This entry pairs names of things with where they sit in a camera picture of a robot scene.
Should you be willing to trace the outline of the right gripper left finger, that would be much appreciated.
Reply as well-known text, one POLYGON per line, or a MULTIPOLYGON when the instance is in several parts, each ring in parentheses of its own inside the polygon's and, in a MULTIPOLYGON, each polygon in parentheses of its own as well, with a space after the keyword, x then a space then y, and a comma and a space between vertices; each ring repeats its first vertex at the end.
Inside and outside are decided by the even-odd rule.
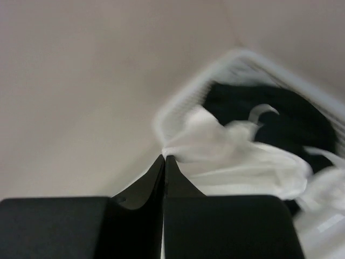
POLYGON ((164 158, 114 197, 1 202, 1 258, 160 258, 164 158))

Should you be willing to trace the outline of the white tank top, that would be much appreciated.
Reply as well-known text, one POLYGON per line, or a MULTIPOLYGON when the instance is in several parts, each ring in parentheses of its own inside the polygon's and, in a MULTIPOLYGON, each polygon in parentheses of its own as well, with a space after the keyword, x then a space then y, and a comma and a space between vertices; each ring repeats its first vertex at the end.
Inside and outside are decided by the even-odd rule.
POLYGON ((333 165, 317 174, 299 156, 253 140, 258 118, 273 111, 256 106, 247 120, 222 126, 206 109, 185 117, 183 129, 165 143, 181 173, 206 196, 270 195, 284 202, 304 258, 344 258, 344 158, 316 147, 333 165))

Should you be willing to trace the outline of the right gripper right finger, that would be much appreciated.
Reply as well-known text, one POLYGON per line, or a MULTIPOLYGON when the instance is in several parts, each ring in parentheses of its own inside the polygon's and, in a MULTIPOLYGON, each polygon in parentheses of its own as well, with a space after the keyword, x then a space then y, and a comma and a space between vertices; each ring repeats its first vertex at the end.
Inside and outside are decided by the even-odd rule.
POLYGON ((270 195, 206 196, 165 160, 166 258, 304 258, 288 208, 270 195))

